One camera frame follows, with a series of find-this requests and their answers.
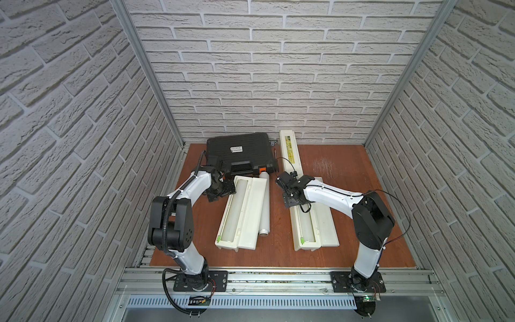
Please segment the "cream dispenser with lid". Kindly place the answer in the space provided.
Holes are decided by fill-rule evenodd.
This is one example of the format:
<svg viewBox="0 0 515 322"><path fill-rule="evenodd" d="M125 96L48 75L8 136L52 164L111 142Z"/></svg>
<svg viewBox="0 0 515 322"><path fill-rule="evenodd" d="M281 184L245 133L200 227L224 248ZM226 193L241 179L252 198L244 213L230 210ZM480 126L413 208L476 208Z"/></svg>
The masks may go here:
<svg viewBox="0 0 515 322"><path fill-rule="evenodd" d="M229 196L215 240L219 249L255 250L268 180L234 177L236 192Z"/></svg>

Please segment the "white plastic wrap roll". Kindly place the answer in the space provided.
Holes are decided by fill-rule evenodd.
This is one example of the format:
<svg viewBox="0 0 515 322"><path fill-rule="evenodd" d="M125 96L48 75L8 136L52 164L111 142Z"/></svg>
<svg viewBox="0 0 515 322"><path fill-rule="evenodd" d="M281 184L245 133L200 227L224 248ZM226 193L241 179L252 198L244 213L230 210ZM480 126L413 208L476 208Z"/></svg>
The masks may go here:
<svg viewBox="0 0 515 322"><path fill-rule="evenodd" d="M264 171L260 173L259 177L267 180L260 218L259 236L268 236L270 233L270 175Z"/></svg>

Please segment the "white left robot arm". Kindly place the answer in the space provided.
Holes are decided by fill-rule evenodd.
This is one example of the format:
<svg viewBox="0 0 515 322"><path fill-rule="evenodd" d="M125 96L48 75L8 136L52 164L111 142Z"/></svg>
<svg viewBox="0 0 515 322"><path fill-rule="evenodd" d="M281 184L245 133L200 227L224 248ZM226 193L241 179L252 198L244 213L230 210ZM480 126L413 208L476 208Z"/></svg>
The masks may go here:
<svg viewBox="0 0 515 322"><path fill-rule="evenodd" d="M177 190L151 202L148 243L173 258L179 274L195 289L208 284L209 265L193 244L193 205L201 195L213 202L235 192L233 180L212 166L202 166Z"/></svg>

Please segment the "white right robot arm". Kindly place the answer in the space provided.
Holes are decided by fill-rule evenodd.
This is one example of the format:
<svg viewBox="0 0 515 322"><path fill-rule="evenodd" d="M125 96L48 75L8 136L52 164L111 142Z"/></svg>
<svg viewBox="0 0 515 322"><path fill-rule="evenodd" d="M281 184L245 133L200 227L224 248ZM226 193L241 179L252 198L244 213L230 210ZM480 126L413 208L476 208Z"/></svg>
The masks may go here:
<svg viewBox="0 0 515 322"><path fill-rule="evenodd" d="M278 176L276 184L283 190L287 208L319 203L353 220L359 248L347 282L357 292L367 291L373 275L378 272L382 252L396 223L381 196L375 191L345 191L315 177L296 178L287 172Z"/></svg>

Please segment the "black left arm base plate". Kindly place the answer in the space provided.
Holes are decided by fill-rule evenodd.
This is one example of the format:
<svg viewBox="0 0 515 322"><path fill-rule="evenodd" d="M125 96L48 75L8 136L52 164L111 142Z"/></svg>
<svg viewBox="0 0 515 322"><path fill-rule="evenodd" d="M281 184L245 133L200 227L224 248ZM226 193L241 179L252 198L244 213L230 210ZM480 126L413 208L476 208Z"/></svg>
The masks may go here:
<svg viewBox="0 0 515 322"><path fill-rule="evenodd" d="M210 270L199 275L179 274L175 279L174 292L225 292L229 272Z"/></svg>

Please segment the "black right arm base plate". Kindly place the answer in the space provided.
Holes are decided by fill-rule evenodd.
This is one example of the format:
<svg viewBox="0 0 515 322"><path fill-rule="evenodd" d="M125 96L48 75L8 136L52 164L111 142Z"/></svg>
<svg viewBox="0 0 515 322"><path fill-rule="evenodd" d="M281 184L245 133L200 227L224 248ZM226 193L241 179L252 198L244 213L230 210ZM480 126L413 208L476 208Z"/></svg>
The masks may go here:
<svg viewBox="0 0 515 322"><path fill-rule="evenodd" d="M354 270L332 271L329 275L334 292L386 292L384 279L378 271L375 271L369 278L363 277Z"/></svg>

